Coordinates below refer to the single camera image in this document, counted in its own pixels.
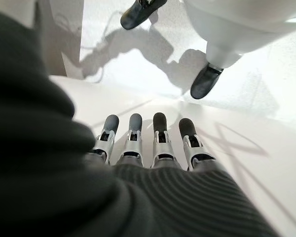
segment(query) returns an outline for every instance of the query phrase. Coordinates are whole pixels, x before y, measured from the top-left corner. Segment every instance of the black fingertip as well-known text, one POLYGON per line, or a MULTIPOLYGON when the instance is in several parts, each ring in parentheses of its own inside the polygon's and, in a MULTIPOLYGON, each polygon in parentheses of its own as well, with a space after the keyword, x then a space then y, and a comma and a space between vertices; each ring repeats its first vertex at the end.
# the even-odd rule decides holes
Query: black fingertip
POLYGON ((108 133, 110 131, 114 131, 114 133, 116 134, 117 128, 118 128, 118 124, 119 124, 119 118, 118 118, 118 116, 116 116, 116 115, 110 115, 105 120, 105 123, 104 123, 104 127, 103 128, 108 133))
POLYGON ((167 119, 163 113, 156 113, 153 116, 153 131, 166 131, 167 130, 167 119))
POLYGON ((129 119, 129 130, 142 131, 143 118, 140 114, 133 114, 129 119))
POLYGON ((196 134, 195 126, 193 122, 188 118, 181 119, 181 121, 179 122, 179 129, 182 139, 186 135, 192 137, 196 134))

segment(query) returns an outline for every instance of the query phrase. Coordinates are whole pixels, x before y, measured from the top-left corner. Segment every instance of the dark gray fabric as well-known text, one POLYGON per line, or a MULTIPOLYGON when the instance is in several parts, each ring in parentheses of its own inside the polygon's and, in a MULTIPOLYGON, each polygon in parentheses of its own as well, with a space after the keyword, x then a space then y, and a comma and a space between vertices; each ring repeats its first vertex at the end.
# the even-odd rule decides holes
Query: dark gray fabric
POLYGON ((0 236, 276 236, 225 172, 93 162, 73 115, 37 33, 0 15, 0 236))
POLYGON ((135 166, 143 167, 143 164, 140 161, 140 159, 138 157, 135 157, 135 156, 124 156, 124 157, 121 157, 117 161, 116 165, 119 165, 119 164, 132 164, 132 165, 135 165, 135 166))
POLYGON ((176 161, 173 160, 172 158, 162 158, 162 159, 155 159, 154 161, 154 166, 152 167, 153 169, 158 169, 158 168, 177 168, 181 169, 180 164, 176 161))

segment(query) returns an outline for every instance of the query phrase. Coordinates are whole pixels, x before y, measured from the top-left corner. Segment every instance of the white robot body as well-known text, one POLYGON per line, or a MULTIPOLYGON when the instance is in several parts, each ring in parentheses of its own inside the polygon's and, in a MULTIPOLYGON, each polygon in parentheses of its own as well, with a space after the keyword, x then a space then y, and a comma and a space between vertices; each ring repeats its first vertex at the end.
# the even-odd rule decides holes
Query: white robot body
POLYGON ((296 0, 185 0, 185 6, 208 42, 208 62, 222 69, 296 31, 296 0))

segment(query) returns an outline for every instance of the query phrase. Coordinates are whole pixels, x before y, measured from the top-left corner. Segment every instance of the black shoe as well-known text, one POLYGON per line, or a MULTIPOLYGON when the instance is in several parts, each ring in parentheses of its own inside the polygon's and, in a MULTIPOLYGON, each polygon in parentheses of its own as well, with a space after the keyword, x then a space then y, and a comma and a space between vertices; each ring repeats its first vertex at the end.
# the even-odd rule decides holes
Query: black shoe
POLYGON ((164 5, 167 0, 135 0, 134 4, 121 17, 120 23, 126 30, 130 30, 140 25, 148 19, 148 17, 164 5))
POLYGON ((223 69, 214 69, 209 64, 197 75, 191 87, 191 96, 194 99, 205 97, 218 81, 223 69))

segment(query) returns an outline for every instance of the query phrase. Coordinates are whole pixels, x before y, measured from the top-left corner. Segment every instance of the ribbed fabric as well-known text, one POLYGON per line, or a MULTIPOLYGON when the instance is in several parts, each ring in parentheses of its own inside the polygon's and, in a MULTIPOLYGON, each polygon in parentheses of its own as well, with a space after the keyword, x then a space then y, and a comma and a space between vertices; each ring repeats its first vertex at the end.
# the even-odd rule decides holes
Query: ribbed fabric
POLYGON ((224 171, 187 172, 173 168, 114 168, 117 177, 140 187, 159 222, 180 236, 275 237, 238 185, 224 171))

